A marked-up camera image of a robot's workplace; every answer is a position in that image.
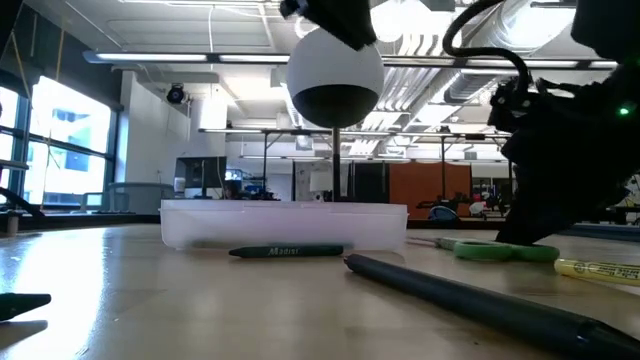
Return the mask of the dark green crayon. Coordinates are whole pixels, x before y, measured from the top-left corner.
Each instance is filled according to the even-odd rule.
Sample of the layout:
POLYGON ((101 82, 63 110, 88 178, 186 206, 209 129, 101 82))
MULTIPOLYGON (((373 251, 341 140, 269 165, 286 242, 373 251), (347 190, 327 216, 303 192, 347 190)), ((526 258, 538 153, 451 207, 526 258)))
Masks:
POLYGON ((289 257, 331 257, 344 252, 341 245, 270 245, 250 246, 232 249, 230 256, 243 259, 289 258, 289 257))

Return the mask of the dark grey marker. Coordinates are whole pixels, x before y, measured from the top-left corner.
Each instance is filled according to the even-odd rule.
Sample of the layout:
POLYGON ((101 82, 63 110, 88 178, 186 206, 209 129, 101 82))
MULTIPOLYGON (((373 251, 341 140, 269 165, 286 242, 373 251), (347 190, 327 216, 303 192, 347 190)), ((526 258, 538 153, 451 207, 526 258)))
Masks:
POLYGON ((640 340, 596 319, 359 254, 354 273, 573 360, 640 360, 640 340))

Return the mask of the yellow highlighter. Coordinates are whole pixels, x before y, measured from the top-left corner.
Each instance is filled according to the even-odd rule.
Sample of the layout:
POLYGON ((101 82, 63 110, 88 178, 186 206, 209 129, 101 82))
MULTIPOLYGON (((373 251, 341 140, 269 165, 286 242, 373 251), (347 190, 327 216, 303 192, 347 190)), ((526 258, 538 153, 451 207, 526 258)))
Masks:
POLYGON ((563 276, 640 287, 640 266, 557 259, 554 270, 563 276))

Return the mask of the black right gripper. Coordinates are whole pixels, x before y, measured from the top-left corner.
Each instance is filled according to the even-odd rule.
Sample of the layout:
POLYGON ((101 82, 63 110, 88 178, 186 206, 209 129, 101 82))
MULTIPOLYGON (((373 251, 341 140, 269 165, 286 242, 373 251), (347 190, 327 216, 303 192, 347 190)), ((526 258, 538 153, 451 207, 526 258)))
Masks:
POLYGON ((580 221, 600 218, 630 193, 627 184, 640 172, 640 124, 499 129, 510 134, 502 154, 515 165, 517 183, 495 238, 499 243, 533 245, 580 221))

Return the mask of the large window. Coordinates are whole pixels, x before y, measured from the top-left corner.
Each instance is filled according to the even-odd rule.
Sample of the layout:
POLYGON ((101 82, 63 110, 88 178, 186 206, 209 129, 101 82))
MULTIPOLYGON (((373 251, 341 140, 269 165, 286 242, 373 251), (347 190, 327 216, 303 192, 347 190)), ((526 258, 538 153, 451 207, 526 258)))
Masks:
POLYGON ((0 87, 0 186, 36 206, 78 208, 104 190, 113 165, 116 114, 108 106, 47 77, 29 96, 0 87))

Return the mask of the white globe table lamp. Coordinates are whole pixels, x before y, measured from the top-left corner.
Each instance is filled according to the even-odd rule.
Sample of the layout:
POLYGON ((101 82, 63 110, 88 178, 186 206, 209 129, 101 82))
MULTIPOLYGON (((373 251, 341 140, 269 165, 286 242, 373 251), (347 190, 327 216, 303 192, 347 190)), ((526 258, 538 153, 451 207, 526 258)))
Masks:
POLYGON ((332 195, 342 200, 341 131, 364 120, 384 86, 384 66, 373 45, 354 50, 318 28, 299 40, 287 63, 286 87, 295 110, 331 131, 332 195))

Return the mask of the pink-lidded clear pencil box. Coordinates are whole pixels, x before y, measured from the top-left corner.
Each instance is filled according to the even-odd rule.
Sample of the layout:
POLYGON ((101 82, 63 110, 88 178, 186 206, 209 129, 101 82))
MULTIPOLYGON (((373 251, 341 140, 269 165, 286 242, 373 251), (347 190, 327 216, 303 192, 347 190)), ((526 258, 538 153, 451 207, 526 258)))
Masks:
POLYGON ((175 249, 341 245, 391 251, 405 241, 405 205, 349 202, 164 200, 161 236, 175 249))

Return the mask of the long ceiling light bar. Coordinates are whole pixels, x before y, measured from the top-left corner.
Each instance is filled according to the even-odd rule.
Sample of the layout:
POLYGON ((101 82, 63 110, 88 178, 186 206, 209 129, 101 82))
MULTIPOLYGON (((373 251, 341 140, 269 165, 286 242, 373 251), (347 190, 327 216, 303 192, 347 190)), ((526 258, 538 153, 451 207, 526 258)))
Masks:
MULTIPOLYGON (((152 52, 95 52, 84 51, 83 57, 92 64, 233 64, 233 65, 285 65, 287 54, 253 53, 152 53, 152 52)), ((476 57, 470 59, 447 56, 382 56, 386 67, 469 68, 511 70, 515 66, 506 59, 476 57)), ((617 63, 594 59, 525 58, 530 70, 550 71, 605 71, 613 70, 617 63)))

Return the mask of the dark computer monitor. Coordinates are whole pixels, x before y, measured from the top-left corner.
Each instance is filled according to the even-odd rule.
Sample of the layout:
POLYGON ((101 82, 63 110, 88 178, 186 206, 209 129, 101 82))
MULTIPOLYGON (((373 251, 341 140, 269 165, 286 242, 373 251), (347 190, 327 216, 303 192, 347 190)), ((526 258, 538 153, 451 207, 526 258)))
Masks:
POLYGON ((219 197, 225 185, 227 158, 179 157, 176 159, 175 176, 185 179, 185 189, 194 190, 193 198, 213 199, 219 197))

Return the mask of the silver ceiling air duct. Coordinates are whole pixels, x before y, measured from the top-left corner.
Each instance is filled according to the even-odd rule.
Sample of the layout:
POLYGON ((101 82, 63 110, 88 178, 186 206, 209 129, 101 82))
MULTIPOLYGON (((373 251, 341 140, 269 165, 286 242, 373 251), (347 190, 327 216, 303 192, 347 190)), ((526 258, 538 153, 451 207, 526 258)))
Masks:
MULTIPOLYGON (((458 14, 455 11, 435 11, 426 0, 394 0, 407 21, 403 31, 404 55, 442 55, 442 37, 458 14)), ((534 2, 551 0, 503 0, 481 11, 479 22, 467 34, 457 33, 456 47, 505 48, 520 56, 529 56, 556 38, 571 22, 572 10, 545 10, 534 2)), ((472 72, 470 69, 407 70, 403 79, 407 85, 398 87, 393 103, 397 110, 409 109, 428 90, 427 99, 436 103, 462 104, 495 82, 495 76, 472 72)))

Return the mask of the black background workstation frame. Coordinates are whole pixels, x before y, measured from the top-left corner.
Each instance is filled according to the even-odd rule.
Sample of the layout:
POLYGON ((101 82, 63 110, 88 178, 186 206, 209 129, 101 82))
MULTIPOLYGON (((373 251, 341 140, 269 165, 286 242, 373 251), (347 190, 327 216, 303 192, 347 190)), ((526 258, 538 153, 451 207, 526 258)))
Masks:
MULTIPOLYGON (((231 149, 229 157, 259 158, 268 173, 270 162, 320 162, 333 160, 333 131, 307 128, 206 129, 206 134, 223 134, 231 149)), ((491 140, 502 145, 504 134, 356 131, 340 133, 338 150, 343 162, 469 162, 491 140)))

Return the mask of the black aluminium table frame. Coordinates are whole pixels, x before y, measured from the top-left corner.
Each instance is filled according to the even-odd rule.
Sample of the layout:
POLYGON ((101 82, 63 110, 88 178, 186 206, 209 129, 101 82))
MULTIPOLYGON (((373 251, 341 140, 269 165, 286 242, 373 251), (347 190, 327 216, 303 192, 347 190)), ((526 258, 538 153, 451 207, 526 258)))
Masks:
MULTIPOLYGON (((618 189, 614 192, 624 192, 626 190, 618 189)), ((606 197, 606 194, 592 194, 589 196, 579 196, 569 192, 553 193, 551 196, 571 196, 576 198, 585 197, 606 197)), ((626 215, 626 211, 616 210, 615 206, 609 206, 605 209, 603 215, 596 220, 621 220, 626 215)), ((0 233, 7 229, 8 221, 16 218, 19 220, 18 229, 20 231, 49 231, 55 229, 74 229, 74 228, 90 228, 108 225, 124 225, 124 224, 159 224, 162 222, 160 215, 136 215, 136 214, 48 214, 43 217, 33 217, 29 214, 21 213, 0 213, 0 233)), ((459 220, 456 222, 432 222, 428 220, 404 220, 403 225, 408 229, 447 229, 447 230, 500 230, 505 219, 498 221, 475 221, 475 220, 459 220)), ((610 239, 622 241, 640 241, 640 228, 625 227, 623 225, 582 225, 579 222, 574 224, 567 230, 562 232, 571 236, 598 237, 604 236, 610 239)))

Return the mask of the green-handled scissors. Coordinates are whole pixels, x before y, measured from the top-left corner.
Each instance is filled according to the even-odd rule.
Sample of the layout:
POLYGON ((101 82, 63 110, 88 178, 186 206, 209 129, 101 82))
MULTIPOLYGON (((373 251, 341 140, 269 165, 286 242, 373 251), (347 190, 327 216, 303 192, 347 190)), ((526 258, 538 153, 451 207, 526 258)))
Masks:
POLYGON ((549 263, 560 256, 560 251, 545 245, 513 245, 493 241, 458 238, 436 238, 436 245, 450 250, 454 256, 473 261, 524 261, 549 263))

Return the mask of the blue bag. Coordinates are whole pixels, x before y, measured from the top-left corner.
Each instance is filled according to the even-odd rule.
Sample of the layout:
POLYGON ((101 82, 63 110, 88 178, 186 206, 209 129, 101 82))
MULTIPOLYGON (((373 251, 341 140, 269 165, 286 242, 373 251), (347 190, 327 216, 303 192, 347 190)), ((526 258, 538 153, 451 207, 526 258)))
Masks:
POLYGON ((430 209, 427 220, 432 222, 456 222, 460 218, 455 211, 446 206, 434 206, 430 209))

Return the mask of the black crayon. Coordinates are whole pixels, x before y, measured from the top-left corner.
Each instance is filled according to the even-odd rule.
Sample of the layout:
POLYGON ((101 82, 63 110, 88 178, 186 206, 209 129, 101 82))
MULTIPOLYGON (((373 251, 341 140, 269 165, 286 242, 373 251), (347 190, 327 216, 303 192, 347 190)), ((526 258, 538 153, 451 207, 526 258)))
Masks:
POLYGON ((0 322, 11 320, 18 315, 45 306, 50 302, 50 294, 0 294, 0 322))

